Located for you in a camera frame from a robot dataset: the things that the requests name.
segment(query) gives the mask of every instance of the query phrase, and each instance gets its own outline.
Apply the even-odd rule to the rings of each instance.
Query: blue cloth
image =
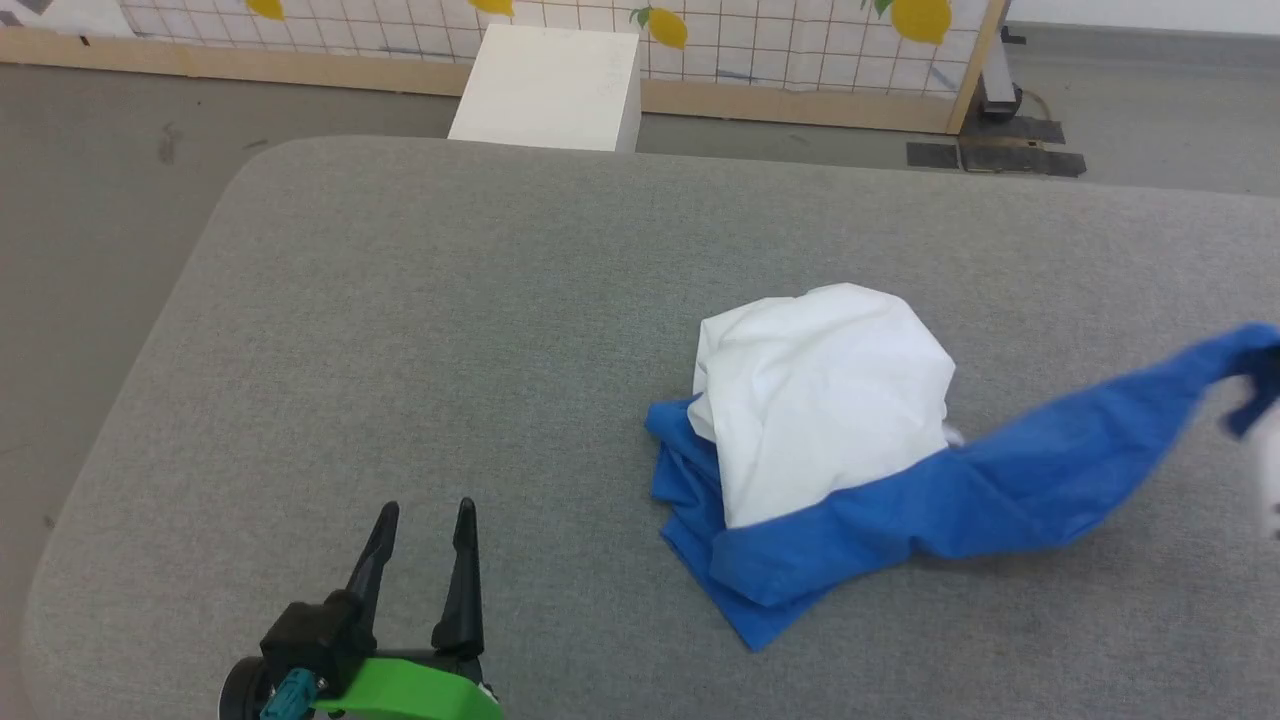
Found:
[[[837,583],[913,552],[1025,552],[1092,530],[1160,464],[1206,389],[1233,375],[1254,387],[1225,419],[1239,437],[1280,396],[1280,332],[1244,325],[901,473],[731,530],[716,446],[689,424],[694,398],[655,404],[645,420],[662,443],[653,497],[672,510],[662,534],[758,651]]]

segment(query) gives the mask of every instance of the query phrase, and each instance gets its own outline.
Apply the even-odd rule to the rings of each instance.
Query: grid pattern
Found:
[[[639,33],[641,76],[657,79],[955,99],[987,1],[950,1],[951,29],[934,46],[901,37],[892,9],[877,17],[861,0],[653,0],[684,20],[684,50],[630,19],[649,0],[517,0],[511,18],[467,0],[282,0],[284,20],[244,0],[122,5],[140,36],[166,42],[470,63],[490,24],[513,23]]]

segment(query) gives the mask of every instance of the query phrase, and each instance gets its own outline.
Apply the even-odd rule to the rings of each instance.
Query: wooden plank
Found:
[[[1005,6],[1010,0],[989,0],[987,3],[987,15],[982,19],[982,28],[978,32],[978,41],[973,44],[973,55],[969,56],[969,67],[965,69],[964,81],[956,95],[955,108],[951,109],[951,119],[947,120],[947,135],[959,135],[964,127],[964,118],[969,114],[973,104],[973,94],[978,91],[978,79],[982,78],[983,60],[992,42],[1000,42],[1000,26],[1005,19]]]
[[[988,24],[993,31],[995,24]],[[0,29],[0,61],[451,96],[462,95],[471,70],[470,65],[416,59],[206,47],[140,38],[91,37],[84,45],[76,36],[32,28]],[[968,95],[972,94],[970,86]],[[641,104],[646,113],[955,135],[960,126],[951,129],[951,120],[961,105],[968,108],[968,95],[960,95],[963,102],[952,102],[941,97],[645,79]],[[959,118],[964,119],[963,110]]]

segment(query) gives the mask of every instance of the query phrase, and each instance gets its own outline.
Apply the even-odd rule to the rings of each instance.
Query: concrete floor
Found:
[[[1111,53],[1142,44],[1094,37],[1082,53],[1079,38],[1061,37],[1033,36],[1012,67],[1042,99],[1024,111],[1062,120],[1068,150],[1085,155],[1084,181],[1280,197],[1280,73],[1257,61],[1272,58],[1270,46],[1242,60],[1213,45],[1185,61],[1164,45]],[[6,719],[29,716],[14,651],[45,537],[223,187],[255,152],[293,138],[443,137],[454,106],[439,97],[0,65]],[[902,168],[906,140],[915,138],[645,117],[640,151]]]

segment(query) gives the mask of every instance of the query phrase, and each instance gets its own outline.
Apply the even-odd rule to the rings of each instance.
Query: gray table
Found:
[[[511,717],[1274,717],[1280,556],[1213,411],[1055,553],[849,583],[749,653],[658,536],[649,402],[699,319],[851,281],[905,297],[982,433],[1240,320],[1276,320],[1262,199],[444,141],[292,142],[232,182],[41,565],[49,719],[207,720],[385,500],[378,635],[424,646],[480,510]]]

